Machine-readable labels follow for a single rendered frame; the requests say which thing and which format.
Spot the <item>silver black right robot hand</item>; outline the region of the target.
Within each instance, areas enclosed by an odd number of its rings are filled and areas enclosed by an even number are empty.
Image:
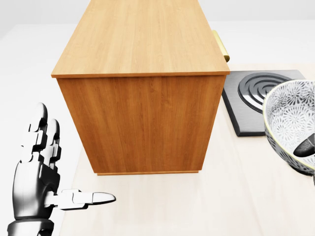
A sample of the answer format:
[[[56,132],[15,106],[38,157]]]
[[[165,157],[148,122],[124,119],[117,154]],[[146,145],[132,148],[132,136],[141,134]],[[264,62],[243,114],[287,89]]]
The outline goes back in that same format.
[[[293,154],[297,157],[315,155],[315,133],[311,134],[307,139],[301,142],[294,150]]]

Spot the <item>wooden cabinet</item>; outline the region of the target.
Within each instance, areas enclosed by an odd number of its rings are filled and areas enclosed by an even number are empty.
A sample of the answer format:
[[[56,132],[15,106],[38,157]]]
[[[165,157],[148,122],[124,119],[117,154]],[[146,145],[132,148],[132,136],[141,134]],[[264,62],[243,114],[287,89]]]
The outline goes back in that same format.
[[[51,76],[98,175],[197,173],[230,70],[198,0],[90,0]]]

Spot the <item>flat dark stove plate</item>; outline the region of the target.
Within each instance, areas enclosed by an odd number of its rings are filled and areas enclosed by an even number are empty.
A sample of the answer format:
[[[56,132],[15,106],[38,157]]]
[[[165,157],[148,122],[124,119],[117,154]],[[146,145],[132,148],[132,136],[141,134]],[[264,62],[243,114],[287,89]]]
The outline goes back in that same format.
[[[299,70],[232,71],[222,97],[238,137],[264,136],[262,107],[267,93],[280,83],[304,80]]]

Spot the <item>black white patterned bowl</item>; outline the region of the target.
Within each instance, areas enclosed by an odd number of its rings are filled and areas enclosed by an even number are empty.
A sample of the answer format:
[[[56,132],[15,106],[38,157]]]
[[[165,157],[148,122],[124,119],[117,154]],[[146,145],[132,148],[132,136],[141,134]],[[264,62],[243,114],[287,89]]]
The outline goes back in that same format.
[[[313,176],[315,155],[297,157],[293,152],[315,133],[315,82],[290,80],[275,86],[264,99],[262,114],[273,150],[297,172]]]

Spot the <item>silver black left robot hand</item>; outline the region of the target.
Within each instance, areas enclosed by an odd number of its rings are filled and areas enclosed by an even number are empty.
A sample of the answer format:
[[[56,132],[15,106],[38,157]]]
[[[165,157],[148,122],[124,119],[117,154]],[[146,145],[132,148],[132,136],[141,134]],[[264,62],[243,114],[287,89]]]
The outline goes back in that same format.
[[[49,120],[46,106],[38,103],[24,135],[14,176],[15,219],[48,219],[55,207],[79,210],[116,201],[114,195],[104,192],[68,189],[59,193],[61,177],[56,162],[61,158],[61,151],[60,125],[56,119]]]

